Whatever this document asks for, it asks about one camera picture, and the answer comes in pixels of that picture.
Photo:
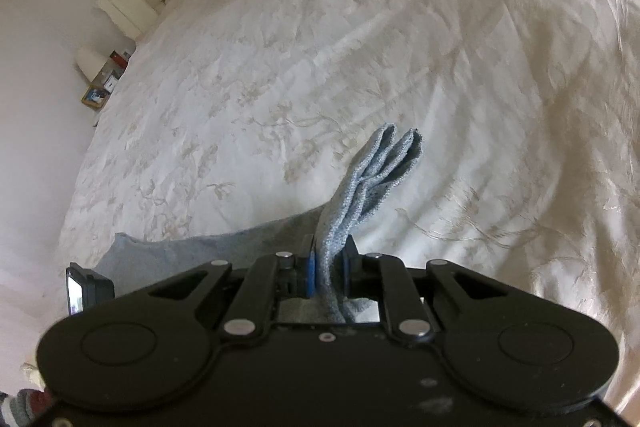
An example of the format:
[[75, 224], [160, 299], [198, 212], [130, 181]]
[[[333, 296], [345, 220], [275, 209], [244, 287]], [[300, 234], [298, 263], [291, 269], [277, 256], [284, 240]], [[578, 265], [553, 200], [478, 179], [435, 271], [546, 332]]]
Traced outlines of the left cream nightstand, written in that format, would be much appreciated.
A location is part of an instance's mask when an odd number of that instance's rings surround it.
[[98, 127], [102, 110], [124, 75], [130, 58], [129, 50], [104, 55], [91, 46], [83, 46], [77, 51], [76, 66], [87, 80], [87, 88], [80, 101], [93, 110], [93, 127]]

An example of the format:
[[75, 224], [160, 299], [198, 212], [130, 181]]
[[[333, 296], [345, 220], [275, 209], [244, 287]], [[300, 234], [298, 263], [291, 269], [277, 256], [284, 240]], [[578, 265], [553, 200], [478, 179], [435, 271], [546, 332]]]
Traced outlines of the small white clock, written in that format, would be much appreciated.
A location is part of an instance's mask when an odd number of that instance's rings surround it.
[[108, 93], [112, 93], [117, 83], [118, 77], [115, 74], [108, 75], [103, 83], [103, 89]]

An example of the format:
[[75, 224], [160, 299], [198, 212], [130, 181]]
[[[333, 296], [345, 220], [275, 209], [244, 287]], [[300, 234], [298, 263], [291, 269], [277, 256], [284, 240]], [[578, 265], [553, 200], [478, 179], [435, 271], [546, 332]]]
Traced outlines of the light blue speckled pants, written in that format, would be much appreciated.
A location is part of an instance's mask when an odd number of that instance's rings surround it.
[[352, 158], [346, 174], [326, 204], [299, 215], [220, 235], [178, 241], [145, 242], [118, 233], [96, 271], [112, 280], [121, 296], [191, 270], [207, 261], [224, 260], [247, 268], [259, 257], [292, 253], [306, 235], [317, 253], [316, 295], [294, 298], [279, 311], [284, 323], [348, 324], [378, 318], [366, 298], [348, 298], [338, 279], [338, 253], [347, 237], [372, 217], [390, 190], [413, 170], [422, 155], [422, 136], [412, 129], [401, 138], [384, 124]]

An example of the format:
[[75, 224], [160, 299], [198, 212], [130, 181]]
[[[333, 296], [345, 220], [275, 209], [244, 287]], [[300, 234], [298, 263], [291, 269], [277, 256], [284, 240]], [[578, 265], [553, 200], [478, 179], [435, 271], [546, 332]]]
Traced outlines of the white embroidered bedspread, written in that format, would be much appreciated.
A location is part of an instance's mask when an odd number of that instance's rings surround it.
[[639, 0], [174, 0], [134, 52], [53, 255], [212, 236], [334, 193], [392, 122], [423, 155], [358, 230], [589, 314], [639, 419]]

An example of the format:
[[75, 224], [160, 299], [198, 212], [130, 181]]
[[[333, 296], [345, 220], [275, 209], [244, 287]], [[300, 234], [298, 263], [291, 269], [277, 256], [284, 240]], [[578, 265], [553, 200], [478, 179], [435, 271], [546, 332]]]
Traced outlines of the white table lamp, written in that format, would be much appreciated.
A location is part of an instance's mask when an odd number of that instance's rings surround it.
[[93, 82], [107, 64], [108, 57], [93, 49], [91, 46], [82, 46], [76, 52], [75, 61], [82, 75], [84, 75], [89, 82]]

